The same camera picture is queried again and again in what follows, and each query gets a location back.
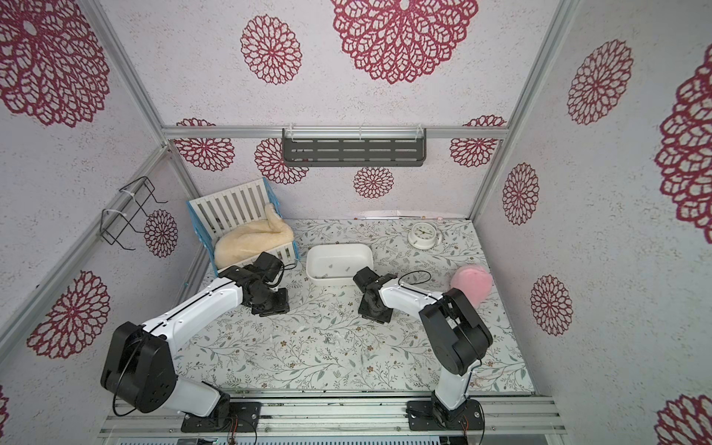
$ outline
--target aluminum frame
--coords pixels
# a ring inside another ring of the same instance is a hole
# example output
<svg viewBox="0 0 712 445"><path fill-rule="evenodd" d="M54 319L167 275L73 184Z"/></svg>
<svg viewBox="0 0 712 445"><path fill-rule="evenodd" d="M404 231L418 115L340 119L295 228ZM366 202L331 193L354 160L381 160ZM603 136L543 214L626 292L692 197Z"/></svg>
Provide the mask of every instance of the aluminum frame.
<svg viewBox="0 0 712 445"><path fill-rule="evenodd" d="M393 126L375 127L369 125L323 125L323 126L292 126L292 125L215 125L200 126L164 126L163 135L166 139L189 139L193 137L226 137L231 139L281 139L282 130L286 129L288 137L300 139L415 139L421 137L423 129L428 138L482 137L489 139L504 139L509 133L507 127L467 127L467 126Z"/></svg>
<svg viewBox="0 0 712 445"><path fill-rule="evenodd" d="M462 431L410 431L405 412L411 400L430 400L429 392L249 392L231 394L234 402L261 402L258 437L266 436L461 436ZM474 397L485 414L485 436L566 434L552 397ZM119 403L117 410L130 406ZM136 416L108 416L98 439L195 437L180 431L183 415L157 410ZM240 436L253 436L253 432ZM201 434L204 438L226 437Z"/></svg>
<svg viewBox="0 0 712 445"><path fill-rule="evenodd" d="M144 161L132 177L132 181L142 176L148 176L167 155L163 147L156 148ZM137 184L133 184L131 192L136 192ZM128 193L118 192L107 204L107 209L120 209L128 205L132 197ZM25 299L23 305L15 311L10 320L0 330L0 367L11 351L20 344L37 326L37 320L42 318L57 301L57 297L69 286L72 278L79 273L80 267L93 252L94 245L101 241L99 230L101 215L98 214L90 226L79 236L67 253L57 262L55 267L44 277L37 287Z"/></svg>
<svg viewBox="0 0 712 445"><path fill-rule="evenodd" d="M532 113L534 102L543 89L546 78L553 67L554 60L561 50L564 37L566 37L571 28L579 4L580 0L560 0L556 8L554 18L549 25L549 29L539 48L536 59L534 59L534 65L529 72L529 76L524 84L524 89L522 89L522 94L514 108L512 118L509 120L510 131L507 137L500 142L497 150L495 150L492 160L489 163L490 165L487 169L485 179L480 184L477 195L475 195L475 203L470 211L470 220L472 220L475 225L477 225L477 221L492 195L496 182L503 174L503 169L509 159L511 148L514 147L518 141L526 125L526 121Z"/></svg>
<svg viewBox="0 0 712 445"><path fill-rule="evenodd" d="M487 198L491 194L494 182L501 174L503 163L508 151L520 136L532 104L540 92L546 75L551 69L554 57L561 47L562 40L570 27L577 5L580 0L561 0L555 12L545 40L537 54L525 87L515 107L510 125L501 127L466 127L466 126L428 126L430 138L493 138L503 140L495 151L493 161L487 171L486 179L479 189L471 219L479 217ZM413 137L415 138L421 126L372 127L372 126L324 126L324 127L293 127L283 126L215 126L215 127L180 127L163 125L160 116L150 100L147 91L133 68L126 52L114 32L110 22L97 0L78 0L79 7L87 17L99 42L105 49L115 72L121 77L129 94L135 101L149 129L159 143L159 147L149 156L134 175L134 179L148 175L161 161L168 151L174 155L172 165L178 177L192 198L199 197L192 178L189 176L182 159L178 158L175 147L169 140L188 137L230 137L230 138L279 138L282 128L289 127L290 135L294 137ZM118 194L109 207L120 205L127 198L126 194ZM3 326L0 333L0 365L9 355L11 349L19 344L36 324L36 320L50 308L53 297L64 289L74 277L80 265L91 253L97 242L99 218L75 242L70 251L58 265L42 281L40 286L30 294L26 303L13 317L12 321ZM190 277L200 276L204 260L199 255L194 260ZM185 289L178 299L190 295L191 290ZM409 400L429 398L429 393L371 393L361 392L304 392L304 397L298 397L293 392L247 392L235 394L235 398L245 401L257 400L265 403L261 420L261 435L307 436L318 434L349 435L353 432L368 435L412 435L408 430L405 417L405 404ZM565 434L565 429L553 399L549 397L475 397L483 403L486 415L487 434ZM179 432L182 416L174 413L151 413L148 415L115 418L109 416L100 437L116 436L116 432L133 437L166 437L183 436Z"/></svg>

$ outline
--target table surface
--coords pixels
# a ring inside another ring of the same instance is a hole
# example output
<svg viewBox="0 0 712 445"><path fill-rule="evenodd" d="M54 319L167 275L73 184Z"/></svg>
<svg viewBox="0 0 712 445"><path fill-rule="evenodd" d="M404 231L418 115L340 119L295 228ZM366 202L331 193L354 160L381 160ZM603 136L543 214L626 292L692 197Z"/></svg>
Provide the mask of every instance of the table surface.
<svg viewBox="0 0 712 445"><path fill-rule="evenodd" d="M365 320L357 313L362 295L356 286L314 286L305 274L309 248L336 243L369 245L379 275L427 270L432 279L419 286L433 290L449 289L454 271L464 264L488 269L471 221L429 221L443 240L427 251L413 248L406 238L418 221L287 220L300 254L299 264L280 284L288 289L290 312L260 318L240 306L224 313L179 351L177 372L230 390L434 389L440 364L420 320L397 310L385 325ZM209 269L203 287L213 279ZM473 374L470 393L530 394L532 382L496 288L477 312L494 344Z"/></svg>

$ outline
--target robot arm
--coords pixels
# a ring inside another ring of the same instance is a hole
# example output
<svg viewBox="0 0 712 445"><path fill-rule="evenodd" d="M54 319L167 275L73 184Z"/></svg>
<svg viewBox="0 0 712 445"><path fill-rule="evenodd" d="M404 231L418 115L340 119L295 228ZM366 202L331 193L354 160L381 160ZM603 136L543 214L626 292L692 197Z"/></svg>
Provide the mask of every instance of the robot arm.
<svg viewBox="0 0 712 445"><path fill-rule="evenodd" d="M433 415L443 426L461 416L472 369L481 364L493 338L467 297L452 288L433 292L406 283L395 275L378 276L363 268L354 282L364 293L359 314L388 323L394 309L423 322L435 357L440 361L440 380L434 391Z"/></svg>
<svg viewBox="0 0 712 445"><path fill-rule="evenodd" d="M101 385L144 413L169 408L224 423L227 394L177 375L173 357L201 329L240 304L254 315L287 313L287 290L274 291L269 284L281 271L279 259L262 253L254 264L221 272L176 308L141 325L124 323L112 337Z"/></svg>
<svg viewBox="0 0 712 445"><path fill-rule="evenodd" d="M171 356L210 322L242 304L242 288L229 278L215 278L205 289L165 314L143 322L156 337L165 335Z"/></svg>

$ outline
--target red flower pattern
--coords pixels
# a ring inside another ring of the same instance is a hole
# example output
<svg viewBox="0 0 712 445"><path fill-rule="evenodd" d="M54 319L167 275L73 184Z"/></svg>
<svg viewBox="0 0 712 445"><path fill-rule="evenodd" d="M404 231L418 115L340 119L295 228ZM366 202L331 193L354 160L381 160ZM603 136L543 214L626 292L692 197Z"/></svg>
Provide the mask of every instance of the red flower pattern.
<svg viewBox="0 0 712 445"><path fill-rule="evenodd" d="M0 0L0 42L11 112L74 127L104 109L109 65L73 0Z"/></svg>
<svg viewBox="0 0 712 445"><path fill-rule="evenodd" d="M660 192L677 204L677 219L695 224L712 244L712 45L676 96L672 114L660 125Z"/></svg>
<svg viewBox="0 0 712 445"><path fill-rule="evenodd" d="M712 445L712 400L706 395L668 400L655 425L660 445Z"/></svg>
<svg viewBox="0 0 712 445"><path fill-rule="evenodd" d="M0 384L0 439L2 438L2 428L5 426L5 421L10 417L7 412L7 402L9 402L9 399L2 393L2 385Z"/></svg>
<svg viewBox="0 0 712 445"><path fill-rule="evenodd" d="M294 184L307 175L308 167L287 167L284 164L282 141L279 139L264 139L255 150L255 163L260 172L278 184Z"/></svg>
<svg viewBox="0 0 712 445"><path fill-rule="evenodd" d="M183 119L180 122L176 122L176 125L183 127L215 126L215 124L211 124L205 119L196 119L195 117L192 119ZM235 149L230 139L198 137L196 139L176 139L174 143L178 149L178 153L180 153L186 161L195 167L210 170L211 172L226 169L232 164L235 157Z"/></svg>
<svg viewBox="0 0 712 445"><path fill-rule="evenodd" d="M536 324L549 335L562 335L571 324L574 311L569 291L558 278L546 275L532 288L531 308Z"/></svg>
<svg viewBox="0 0 712 445"><path fill-rule="evenodd" d="M569 115L588 125L604 117L625 93L633 66L631 49L611 40L586 57L569 89Z"/></svg>
<svg viewBox="0 0 712 445"><path fill-rule="evenodd" d="M472 119L463 127L501 127L507 122L501 116L485 115ZM450 141L450 156L460 165L477 167L489 162L494 149L497 148L497 139L453 139Z"/></svg>
<svg viewBox="0 0 712 445"><path fill-rule="evenodd" d="M276 17L257 16L247 22L240 43L250 71L267 83L287 83L302 66L299 42Z"/></svg>
<svg viewBox="0 0 712 445"><path fill-rule="evenodd" d="M331 0L354 66L388 83L432 74L467 37L475 0Z"/></svg>
<svg viewBox="0 0 712 445"><path fill-rule="evenodd" d="M502 190L504 214L519 226L532 217L539 201L539 178L531 165L522 162L507 175Z"/></svg>
<svg viewBox="0 0 712 445"><path fill-rule="evenodd" d="M176 220L165 210L158 209L151 213L143 231L146 247L155 256L167 257L178 244Z"/></svg>
<svg viewBox="0 0 712 445"><path fill-rule="evenodd" d="M384 167L364 167L354 176L354 188L364 198L380 198L393 188L393 174Z"/></svg>
<svg viewBox="0 0 712 445"><path fill-rule="evenodd" d="M107 322L109 294L101 278L81 271L27 339L37 355L69 358L94 343Z"/></svg>

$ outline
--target alarm clock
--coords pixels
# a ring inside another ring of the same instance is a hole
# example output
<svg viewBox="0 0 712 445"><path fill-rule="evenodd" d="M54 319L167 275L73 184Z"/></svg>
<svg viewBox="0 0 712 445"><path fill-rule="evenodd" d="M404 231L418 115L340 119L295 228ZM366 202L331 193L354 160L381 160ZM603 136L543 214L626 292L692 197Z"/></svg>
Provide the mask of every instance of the alarm clock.
<svg viewBox="0 0 712 445"><path fill-rule="evenodd" d="M426 250L440 244L442 234L440 234L435 226L429 223L416 223L408 233L408 242L414 248Z"/></svg>

